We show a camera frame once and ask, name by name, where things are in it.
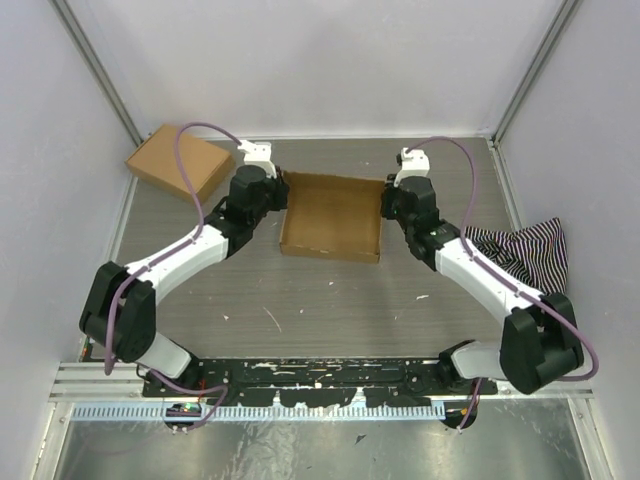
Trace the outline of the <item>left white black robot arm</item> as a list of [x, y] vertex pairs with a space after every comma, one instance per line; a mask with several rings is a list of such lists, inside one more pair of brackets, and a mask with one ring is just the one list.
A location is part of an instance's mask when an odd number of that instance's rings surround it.
[[270, 212], [287, 207], [281, 169], [244, 165], [229, 192], [193, 231], [156, 254], [127, 266], [112, 261], [96, 272], [79, 328], [105, 349], [105, 367], [117, 360], [151, 370], [181, 397], [194, 394], [203, 373], [199, 358], [157, 330], [156, 310], [175, 288], [242, 249]]

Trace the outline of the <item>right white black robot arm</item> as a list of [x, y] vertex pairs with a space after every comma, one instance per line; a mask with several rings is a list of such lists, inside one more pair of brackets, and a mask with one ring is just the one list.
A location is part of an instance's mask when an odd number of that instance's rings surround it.
[[447, 392], [462, 394], [476, 378], [488, 378], [531, 394], [583, 366], [571, 301], [516, 281], [464, 244], [459, 229], [441, 218], [429, 178], [388, 175], [381, 215], [399, 224], [417, 260], [462, 287], [502, 327], [496, 344], [465, 340], [439, 354], [437, 371]]

